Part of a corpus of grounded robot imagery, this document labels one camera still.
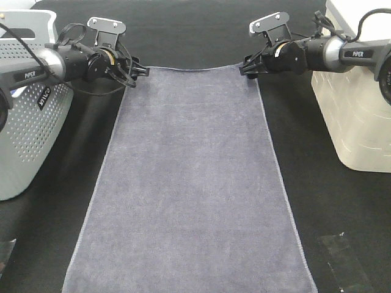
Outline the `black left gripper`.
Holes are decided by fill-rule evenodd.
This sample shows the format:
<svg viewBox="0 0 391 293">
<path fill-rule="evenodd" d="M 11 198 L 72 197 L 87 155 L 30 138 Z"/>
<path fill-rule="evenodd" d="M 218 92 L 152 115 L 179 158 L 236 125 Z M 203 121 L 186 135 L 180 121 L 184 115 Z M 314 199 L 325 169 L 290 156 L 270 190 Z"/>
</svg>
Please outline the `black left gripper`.
<svg viewBox="0 0 391 293">
<path fill-rule="evenodd" d="M 118 50 L 103 46 L 87 47 L 85 81 L 108 78 L 127 87 L 134 87 L 134 80 L 148 77 L 149 73 L 150 69 L 133 62 L 128 50 L 123 47 L 119 47 Z"/>
</svg>

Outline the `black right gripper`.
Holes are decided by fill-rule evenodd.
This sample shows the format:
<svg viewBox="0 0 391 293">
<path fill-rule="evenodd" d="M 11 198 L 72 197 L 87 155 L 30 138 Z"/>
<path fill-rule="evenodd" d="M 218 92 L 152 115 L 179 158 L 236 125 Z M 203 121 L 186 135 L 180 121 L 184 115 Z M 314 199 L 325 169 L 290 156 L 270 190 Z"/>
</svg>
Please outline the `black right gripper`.
<svg viewBox="0 0 391 293">
<path fill-rule="evenodd" d="M 285 71 L 303 74 L 307 71 L 306 47 L 306 40 L 280 42 L 273 47 L 267 46 L 261 54 L 246 56 L 239 67 L 239 72 L 248 79 L 256 79 L 259 74 Z"/>
</svg>

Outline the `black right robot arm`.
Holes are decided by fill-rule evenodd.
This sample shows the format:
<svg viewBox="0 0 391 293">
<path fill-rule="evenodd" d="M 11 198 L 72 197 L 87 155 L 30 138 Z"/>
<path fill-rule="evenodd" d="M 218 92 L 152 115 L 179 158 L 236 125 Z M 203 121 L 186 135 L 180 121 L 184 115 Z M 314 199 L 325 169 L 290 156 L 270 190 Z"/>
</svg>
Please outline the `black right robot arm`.
<svg viewBox="0 0 391 293">
<path fill-rule="evenodd" d="M 247 56 L 239 72 L 254 79 L 259 74 L 285 71 L 345 73 L 353 67 L 369 68 L 381 95 L 390 102 L 390 40 L 349 43 L 336 35 L 285 40 Z"/>
</svg>

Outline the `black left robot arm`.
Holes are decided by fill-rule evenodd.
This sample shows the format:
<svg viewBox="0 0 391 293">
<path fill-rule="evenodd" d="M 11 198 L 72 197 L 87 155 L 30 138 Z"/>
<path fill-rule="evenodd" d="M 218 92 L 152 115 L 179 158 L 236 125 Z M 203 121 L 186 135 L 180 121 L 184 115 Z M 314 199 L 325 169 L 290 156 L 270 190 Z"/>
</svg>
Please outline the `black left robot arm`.
<svg viewBox="0 0 391 293">
<path fill-rule="evenodd" d="M 116 51 L 104 46 L 89 48 L 81 43 L 65 46 L 47 44 L 33 52 L 30 59 L 1 65 L 1 128 L 4 128 L 9 110 L 13 108 L 12 90 L 36 82 L 56 85 L 76 79 L 90 82 L 99 78 L 135 87 L 137 78 L 148 76 L 149 71 L 122 46 Z"/>
</svg>

